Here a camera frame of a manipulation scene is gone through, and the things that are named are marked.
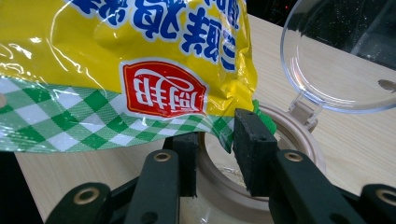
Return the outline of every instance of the table surface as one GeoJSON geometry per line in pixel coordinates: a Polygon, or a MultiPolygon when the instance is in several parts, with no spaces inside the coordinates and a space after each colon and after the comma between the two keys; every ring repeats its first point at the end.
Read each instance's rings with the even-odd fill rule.
{"type": "MultiPolygon", "coordinates": [[[[279,54],[282,28],[249,16],[253,60],[259,74],[255,98],[287,110],[297,96],[284,75],[279,54]]],[[[352,115],[323,110],[313,131],[324,154],[327,177],[343,189],[360,194],[362,186],[383,183],[396,187],[396,111],[352,115]]],[[[24,154],[17,159],[46,219],[73,187],[102,182],[112,189],[139,175],[150,151],[163,141],[139,147],[70,154],[24,154]]]]}

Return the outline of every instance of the yellow snack bag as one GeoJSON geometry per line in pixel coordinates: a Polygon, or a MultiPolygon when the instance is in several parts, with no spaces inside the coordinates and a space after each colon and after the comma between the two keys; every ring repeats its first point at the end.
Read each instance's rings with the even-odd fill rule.
{"type": "Polygon", "coordinates": [[[82,151],[208,132],[230,150],[257,74],[244,0],[4,0],[0,147],[82,151]]]}

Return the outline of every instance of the red label with white text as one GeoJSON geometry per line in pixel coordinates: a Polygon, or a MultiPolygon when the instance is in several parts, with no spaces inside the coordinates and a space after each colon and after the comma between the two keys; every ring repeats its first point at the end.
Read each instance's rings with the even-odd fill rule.
{"type": "Polygon", "coordinates": [[[122,71],[129,111],[165,118],[204,113],[206,86],[185,69],[148,61],[122,71]]]}

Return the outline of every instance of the clear plastic lid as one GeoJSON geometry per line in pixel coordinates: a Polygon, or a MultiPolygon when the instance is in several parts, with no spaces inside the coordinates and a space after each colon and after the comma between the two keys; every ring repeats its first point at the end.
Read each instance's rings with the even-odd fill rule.
{"type": "Polygon", "coordinates": [[[396,106],[396,0],[298,1],[281,39],[292,86],[324,108],[396,106]]]}

